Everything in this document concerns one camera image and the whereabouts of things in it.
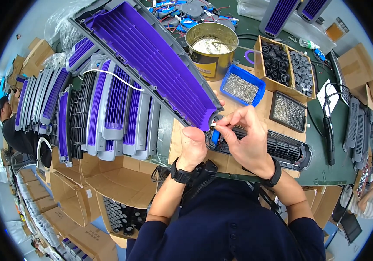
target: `black wrist strap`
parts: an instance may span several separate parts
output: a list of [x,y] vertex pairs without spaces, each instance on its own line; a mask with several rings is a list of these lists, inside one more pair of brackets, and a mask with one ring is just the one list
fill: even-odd
[[186,184],[191,179],[191,177],[194,174],[196,168],[192,172],[188,172],[188,171],[185,171],[185,170],[177,170],[176,169],[176,163],[178,162],[178,159],[179,159],[179,157],[176,158],[175,161],[172,163],[171,176],[176,182]]
[[275,164],[275,172],[270,180],[263,180],[262,184],[267,187],[275,186],[282,175],[282,169],[280,163],[272,157],[273,164]]

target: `green table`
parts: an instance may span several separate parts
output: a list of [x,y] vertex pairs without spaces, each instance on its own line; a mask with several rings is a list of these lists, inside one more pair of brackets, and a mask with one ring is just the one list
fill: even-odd
[[[258,29],[260,24],[259,21],[244,16],[239,16],[237,14],[237,2],[220,0],[213,4],[215,4],[217,7],[230,5],[230,8],[221,9],[221,14],[233,15],[235,18],[240,19],[236,28],[236,33],[238,35],[242,33],[252,33],[258,35],[260,33]],[[301,47],[298,43],[291,41],[288,36],[291,36],[291,34],[282,31],[277,38],[283,39],[284,44],[287,44],[294,49],[303,52],[306,51],[310,58],[315,60],[311,49]],[[240,39],[239,44],[244,47],[253,48],[257,37],[250,35],[247,35],[246,37],[253,38],[254,40]],[[235,52],[234,58],[236,60],[240,60],[240,64],[242,65],[253,67],[253,65],[244,58],[244,52],[245,50],[238,48]],[[316,68],[319,88],[322,87],[328,78],[330,78],[331,82],[336,82],[334,74],[328,68],[323,69],[322,65],[318,65]],[[323,131],[323,112],[319,101],[316,99],[309,102],[307,105],[314,121],[317,123],[318,128]],[[327,164],[327,156],[325,154],[327,147],[325,144],[325,138],[315,130],[311,119],[308,117],[307,123],[310,124],[311,127],[307,128],[306,142],[311,146],[313,156],[308,170],[301,172],[300,177],[296,179],[300,185],[343,185],[353,184],[355,182],[357,172],[354,171],[353,164],[350,161],[351,150],[349,150],[348,153],[345,153],[342,148],[346,133],[348,111],[349,108],[347,105],[341,99],[339,99],[332,113],[336,158],[336,163],[333,167],[330,167]],[[174,118],[166,110],[161,110],[157,155],[152,156],[151,159],[154,163],[167,165],[169,147],[171,144],[173,120]]]

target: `glue bucket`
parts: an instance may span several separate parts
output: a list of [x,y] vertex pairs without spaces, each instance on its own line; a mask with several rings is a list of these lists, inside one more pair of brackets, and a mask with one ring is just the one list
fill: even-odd
[[207,81],[220,81],[224,78],[230,65],[236,47],[227,46],[230,52],[225,54],[206,54],[192,47],[196,42],[204,38],[214,38],[223,44],[238,45],[239,38],[229,27],[219,23],[200,23],[188,30],[185,36],[189,46],[189,56],[195,66]]

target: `paper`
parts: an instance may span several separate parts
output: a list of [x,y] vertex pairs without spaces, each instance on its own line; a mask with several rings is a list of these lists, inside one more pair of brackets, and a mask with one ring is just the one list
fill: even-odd
[[[321,104],[321,108],[324,108],[324,102],[325,102],[325,86],[330,82],[330,79],[328,79],[324,85],[322,86],[322,88],[319,90],[319,92],[317,93],[317,98],[318,98],[318,101],[319,103]],[[336,88],[332,85],[332,84],[329,84],[327,85],[327,96],[330,96],[331,94],[337,92]],[[325,114],[327,116],[330,116],[330,113],[333,112],[334,110],[334,107],[336,106],[337,102],[339,100],[339,95],[333,95],[330,97],[329,99],[329,102],[328,104],[325,106]]]

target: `left hand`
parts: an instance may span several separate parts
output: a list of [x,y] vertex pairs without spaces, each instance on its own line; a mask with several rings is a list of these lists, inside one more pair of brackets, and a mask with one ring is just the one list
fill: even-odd
[[[225,101],[219,100],[221,106],[225,105]],[[193,171],[207,155],[207,147],[205,145],[205,135],[195,127],[185,127],[181,130],[182,154],[176,162],[176,168],[185,171]]]

